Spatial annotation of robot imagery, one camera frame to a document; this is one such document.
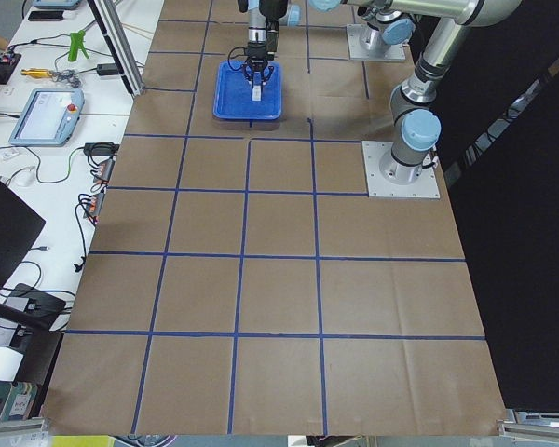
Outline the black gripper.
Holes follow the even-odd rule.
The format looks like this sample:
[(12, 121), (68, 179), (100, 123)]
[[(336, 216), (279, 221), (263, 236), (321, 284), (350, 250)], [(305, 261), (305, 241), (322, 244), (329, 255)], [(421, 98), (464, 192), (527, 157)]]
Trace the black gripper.
[(263, 88), (274, 73), (269, 63), (275, 59), (275, 55), (267, 50), (266, 42), (249, 42), (244, 55), (246, 60), (241, 65), (241, 71), (250, 89), (254, 88), (254, 83), (260, 83)]

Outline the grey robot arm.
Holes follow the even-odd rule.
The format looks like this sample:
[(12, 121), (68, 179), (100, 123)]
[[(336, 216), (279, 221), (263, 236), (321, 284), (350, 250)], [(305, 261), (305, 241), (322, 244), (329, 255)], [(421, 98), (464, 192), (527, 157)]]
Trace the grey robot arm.
[[(239, 1), (238, 9), (248, 16), (248, 42), (240, 48), (244, 61), (229, 68), (242, 73), (252, 91), (259, 93), (279, 71), (271, 62), (278, 51), (280, 28), (298, 25), (301, 10), (291, 1)], [(360, 2), (357, 14), (363, 23), (347, 27), (348, 42), (362, 52), (363, 61), (389, 60), (389, 53), (416, 29), (413, 16), (383, 9), (376, 1)]]
[(389, 99), (394, 138), (381, 156), (376, 178), (407, 187), (427, 167), (426, 155), (437, 143), (442, 125), (429, 110), (437, 87), (450, 69), (472, 27), (502, 22), (520, 6), (518, 1), (356, 1), (373, 19), (394, 12), (437, 17), (439, 22), (419, 56), (415, 70), (395, 87)]

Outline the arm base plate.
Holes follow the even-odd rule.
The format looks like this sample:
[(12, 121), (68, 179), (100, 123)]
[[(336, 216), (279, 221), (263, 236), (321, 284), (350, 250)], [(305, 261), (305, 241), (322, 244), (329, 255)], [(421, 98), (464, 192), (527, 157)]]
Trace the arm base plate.
[(348, 54), (352, 61), (404, 62), (402, 44), (388, 45), (380, 31), (365, 24), (350, 24), (346, 28)]
[(439, 199), (441, 195), (435, 173), (437, 159), (427, 153), (418, 166), (407, 167), (392, 157), (392, 144), (361, 142), (368, 197)]

